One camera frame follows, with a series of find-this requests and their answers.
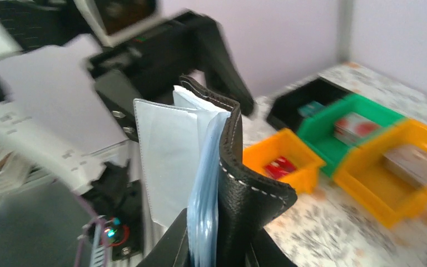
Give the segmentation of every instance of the wallet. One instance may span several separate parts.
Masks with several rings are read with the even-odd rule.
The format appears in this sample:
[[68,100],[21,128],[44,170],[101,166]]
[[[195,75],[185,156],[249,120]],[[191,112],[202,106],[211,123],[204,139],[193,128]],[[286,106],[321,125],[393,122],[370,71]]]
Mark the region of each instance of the wallet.
[[[240,104],[214,93],[188,76],[180,85],[197,97],[230,111],[219,150],[219,229],[216,266],[296,266],[277,247],[264,226],[290,208],[297,194],[288,184],[264,177],[242,164]],[[182,210],[139,265],[190,267],[187,211]]]

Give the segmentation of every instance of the white wall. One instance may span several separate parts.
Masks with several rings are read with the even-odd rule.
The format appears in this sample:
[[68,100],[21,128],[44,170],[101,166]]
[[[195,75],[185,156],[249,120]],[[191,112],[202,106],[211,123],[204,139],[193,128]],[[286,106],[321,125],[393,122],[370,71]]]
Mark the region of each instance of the white wall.
[[356,0],[351,59],[427,94],[427,1]]
[[337,64],[339,0],[194,0],[219,21],[253,95]]

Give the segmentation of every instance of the floral tablecloth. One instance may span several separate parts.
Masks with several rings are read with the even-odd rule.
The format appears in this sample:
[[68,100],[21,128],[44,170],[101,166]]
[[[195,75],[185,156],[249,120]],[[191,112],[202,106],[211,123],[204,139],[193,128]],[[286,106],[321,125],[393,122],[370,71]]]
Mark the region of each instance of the floral tablecloth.
[[[427,124],[427,96],[372,70],[347,63],[319,76]],[[275,133],[264,118],[277,95],[315,78],[257,98],[255,114],[243,119],[244,146]],[[266,230],[300,267],[427,267],[427,211],[389,230],[325,176],[313,194],[300,195]]]

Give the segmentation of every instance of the black bin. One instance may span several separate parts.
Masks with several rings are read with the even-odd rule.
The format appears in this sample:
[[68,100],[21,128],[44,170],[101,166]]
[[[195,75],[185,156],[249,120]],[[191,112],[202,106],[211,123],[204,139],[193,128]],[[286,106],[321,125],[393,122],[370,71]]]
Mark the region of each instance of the black bin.
[[287,127],[297,132],[300,124],[307,117],[299,112],[301,107],[314,101],[326,107],[350,93],[352,92],[326,79],[317,78],[278,97],[266,121],[276,130]]

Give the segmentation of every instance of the red package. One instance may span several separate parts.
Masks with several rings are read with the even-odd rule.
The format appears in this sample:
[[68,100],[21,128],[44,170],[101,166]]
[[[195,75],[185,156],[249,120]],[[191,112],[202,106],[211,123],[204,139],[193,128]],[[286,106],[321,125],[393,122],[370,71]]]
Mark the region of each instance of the red package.
[[296,167],[286,158],[279,157],[275,161],[266,165],[264,169],[270,178],[278,180],[295,171]]

